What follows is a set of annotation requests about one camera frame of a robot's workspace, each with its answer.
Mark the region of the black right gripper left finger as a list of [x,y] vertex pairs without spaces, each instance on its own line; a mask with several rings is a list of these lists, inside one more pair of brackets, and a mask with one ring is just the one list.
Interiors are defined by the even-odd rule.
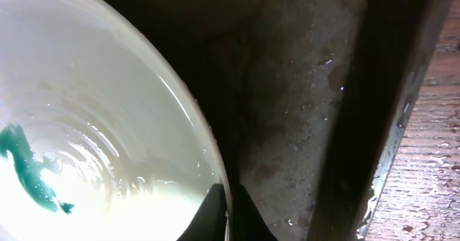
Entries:
[[226,211],[224,186],[215,183],[178,241],[224,241]]

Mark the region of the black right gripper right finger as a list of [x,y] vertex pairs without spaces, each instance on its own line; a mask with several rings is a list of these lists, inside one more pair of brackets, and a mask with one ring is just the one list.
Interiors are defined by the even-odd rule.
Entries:
[[234,193],[233,238],[236,241],[277,241],[243,185]]

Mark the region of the white plate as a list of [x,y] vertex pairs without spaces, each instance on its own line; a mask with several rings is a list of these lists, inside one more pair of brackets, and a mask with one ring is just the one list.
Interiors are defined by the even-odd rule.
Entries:
[[120,13],[1,0],[3,240],[178,240],[215,183],[195,99]]

